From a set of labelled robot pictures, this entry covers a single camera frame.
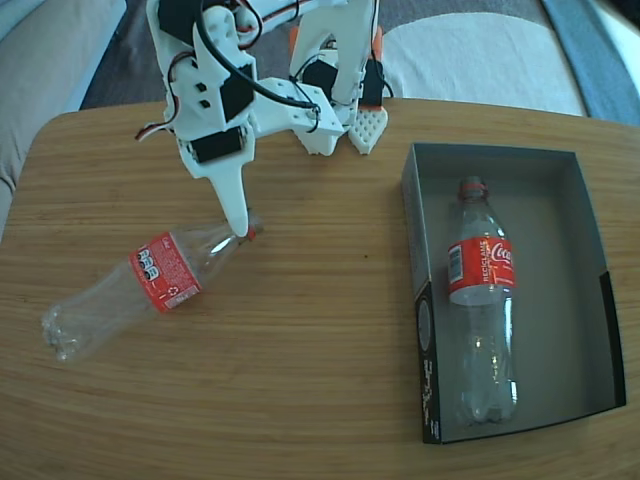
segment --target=coca-cola logo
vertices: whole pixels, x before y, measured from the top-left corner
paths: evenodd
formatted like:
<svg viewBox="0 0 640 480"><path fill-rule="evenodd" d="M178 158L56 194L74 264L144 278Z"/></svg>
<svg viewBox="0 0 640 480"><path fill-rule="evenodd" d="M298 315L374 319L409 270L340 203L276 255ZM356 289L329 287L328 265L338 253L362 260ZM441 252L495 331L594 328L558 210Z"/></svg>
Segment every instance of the coca-cola logo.
<svg viewBox="0 0 640 480"><path fill-rule="evenodd" d="M502 242L496 243L491 249L491 260L511 265L511 250L505 248Z"/></svg>

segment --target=open box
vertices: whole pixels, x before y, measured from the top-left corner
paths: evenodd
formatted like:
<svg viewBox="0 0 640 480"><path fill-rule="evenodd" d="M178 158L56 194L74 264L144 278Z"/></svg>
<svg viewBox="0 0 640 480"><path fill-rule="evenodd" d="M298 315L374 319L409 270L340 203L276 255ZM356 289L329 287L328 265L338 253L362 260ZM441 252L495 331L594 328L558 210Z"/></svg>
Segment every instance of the open box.
<svg viewBox="0 0 640 480"><path fill-rule="evenodd" d="M458 183L487 182L513 244L518 288L513 367L518 406L502 424L456 421L461 358L449 321L447 250ZM575 154L490 145L415 144L402 188L407 213L425 443L564 423L626 404L611 280Z"/></svg>

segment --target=coca-cola bottle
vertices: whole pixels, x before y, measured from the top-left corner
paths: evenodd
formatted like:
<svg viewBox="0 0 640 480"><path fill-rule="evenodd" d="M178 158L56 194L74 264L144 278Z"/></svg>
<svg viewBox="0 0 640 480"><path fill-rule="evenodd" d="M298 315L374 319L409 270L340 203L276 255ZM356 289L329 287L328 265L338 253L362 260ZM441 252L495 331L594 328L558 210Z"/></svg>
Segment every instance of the coca-cola bottle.
<svg viewBox="0 0 640 480"><path fill-rule="evenodd" d="M58 360L95 351L126 327L166 312L199 293L245 240L262 231L249 216L249 233L228 224L183 227L132 252L94 286L53 305L42 318L44 337Z"/></svg>
<svg viewBox="0 0 640 480"><path fill-rule="evenodd" d="M458 419L466 425L509 420L518 401L511 364L514 265L504 228L480 177L460 182L449 247L449 301L461 359Z"/></svg>

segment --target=couch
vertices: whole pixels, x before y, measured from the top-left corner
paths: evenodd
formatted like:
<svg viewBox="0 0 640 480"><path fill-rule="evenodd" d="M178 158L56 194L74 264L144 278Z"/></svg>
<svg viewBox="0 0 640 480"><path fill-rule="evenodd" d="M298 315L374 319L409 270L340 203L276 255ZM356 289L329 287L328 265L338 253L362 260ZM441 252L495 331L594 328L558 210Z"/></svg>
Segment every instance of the couch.
<svg viewBox="0 0 640 480"><path fill-rule="evenodd" d="M0 0L0 238L35 136L80 108L126 7L125 0Z"/></svg>

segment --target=barcode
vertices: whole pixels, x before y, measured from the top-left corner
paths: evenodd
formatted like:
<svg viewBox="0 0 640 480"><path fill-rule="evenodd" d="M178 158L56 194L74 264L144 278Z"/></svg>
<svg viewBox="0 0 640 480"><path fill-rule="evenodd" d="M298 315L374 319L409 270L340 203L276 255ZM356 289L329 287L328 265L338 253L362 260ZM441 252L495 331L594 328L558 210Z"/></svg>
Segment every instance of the barcode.
<svg viewBox="0 0 640 480"><path fill-rule="evenodd" d="M462 280L463 277L462 248L457 245L449 250L449 283L455 283Z"/></svg>
<svg viewBox="0 0 640 480"><path fill-rule="evenodd" d="M191 285L189 288L187 288L184 292L179 293L178 295L176 295L173 298L170 298L169 300L167 300L166 302L164 302L164 304L167 306L167 308L171 309L171 308L175 308L178 305L180 305L182 302L184 302L186 299L193 297L196 293L198 293L200 290L198 289L198 287L196 287L195 285Z"/></svg>

